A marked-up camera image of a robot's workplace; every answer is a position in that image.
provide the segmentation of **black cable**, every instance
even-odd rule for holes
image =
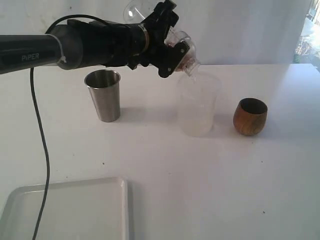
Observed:
[[[60,22],[62,22],[64,20],[67,20],[67,19],[74,19],[74,18],[92,19],[92,20],[96,20],[97,22],[100,22],[100,23],[102,23],[104,25],[108,25],[107,22],[105,22],[104,20],[102,20],[102,19],[100,19],[98,17],[85,15],[85,14],[75,14],[75,15],[68,15],[68,16],[64,16],[64,17],[59,18],[53,24],[51,24],[51,26],[48,28],[48,30],[45,32],[45,34],[49,34],[58,23],[60,23]],[[37,237],[37,234],[38,234],[38,229],[39,229],[42,213],[44,211],[46,200],[47,200],[48,188],[49,188],[49,180],[50,180],[49,152],[48,152],[48,148],[47,148],[44,129],[42,127],[41,117],[40,117],[38,104],[37,104],[37,99],[36,99],[35,84],[34,84],[34,70],[35,70],[34,67],[30,68],[30,88],[31,88],[31,95],[32,95],[34,110],[35,110],[35,114],[36,114],[36,119],[37,119],[38,125],[39,125],[39,130],[40,130],[43,150],[44,150],[44,154],[45,154],[46,180],[45,180],[42,204],[41,204],[41,208],[40,208],[40,211],[39,211],[38,218],[36,220],[36,224],[35,224],[32,240],[36,240],[36,237]]]

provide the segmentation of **white tabletop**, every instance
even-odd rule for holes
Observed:
[[[122,115],[103,123],[84,85],[102,67],[36,68],[51,182],[126,178],[134,240],[318,240],[320,74],[309,64],[201,68],[222,81],[201,138],[176,123],[181,73],[118,68]],[[269,109],[255,137],[232,124],[246,97]],[[27,70],[0,76],[0,102],[1,209],[15,188],[43,184],[46,165]]]

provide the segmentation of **brown wooden cup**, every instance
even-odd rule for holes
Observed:
[[[267,105],[255,98],[239,102],[233,116],[233,125],[242,135],[253,136],[262,131],[267,120]]]

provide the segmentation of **metal cup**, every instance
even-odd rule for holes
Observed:
[[[96,113],[103,122],[110,123],[120,117],[119,81],[120,74],[113,70],[94,71],[84,79]]]

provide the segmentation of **white tray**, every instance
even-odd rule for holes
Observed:
[[[32,239],[44,185],[24,186],[8,197],[1,240]],[[37,240],[128,240],[128,187],[118,177],[49,185]]]

